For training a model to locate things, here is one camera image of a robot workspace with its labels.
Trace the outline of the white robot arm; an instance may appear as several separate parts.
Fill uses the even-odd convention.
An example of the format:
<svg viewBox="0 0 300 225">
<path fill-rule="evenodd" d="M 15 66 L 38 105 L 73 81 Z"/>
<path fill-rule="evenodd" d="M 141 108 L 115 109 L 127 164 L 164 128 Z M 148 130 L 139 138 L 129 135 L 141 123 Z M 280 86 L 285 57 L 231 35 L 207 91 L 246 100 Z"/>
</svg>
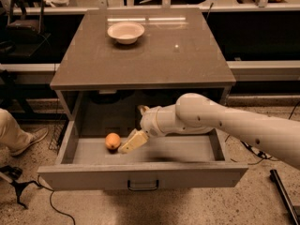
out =
<svg viewBox="0 0 300 225">
<path fill-rule="evenodd" d="M 141 106 L 141 128 L 134 129 L 119 151 L 127 154 L 151 137 L 204 134 L 216 128 L 300 169 L 300 122 L 228 108 L 199 94 L 187 93 L 170 106 Z"/>
</svg>

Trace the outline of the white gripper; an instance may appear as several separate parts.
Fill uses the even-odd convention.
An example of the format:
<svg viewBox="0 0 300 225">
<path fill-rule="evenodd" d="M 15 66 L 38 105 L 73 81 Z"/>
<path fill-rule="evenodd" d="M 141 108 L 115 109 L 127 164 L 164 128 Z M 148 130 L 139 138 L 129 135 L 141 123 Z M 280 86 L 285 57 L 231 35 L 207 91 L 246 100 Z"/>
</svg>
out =
<svg viewBox="0 0 300 225">
<path fill-rule="evenodd" d="M 149 137 L 162 137 L 170 132 L 171 107 L 156 106 L 149 108 L 139 105 L 138 110 L 142 115 L 140 126 L 142 130 L 133 129 L 127 140 L 118 148 L 121 154 L 127 154 L 146 144 Z"/>
</svg>

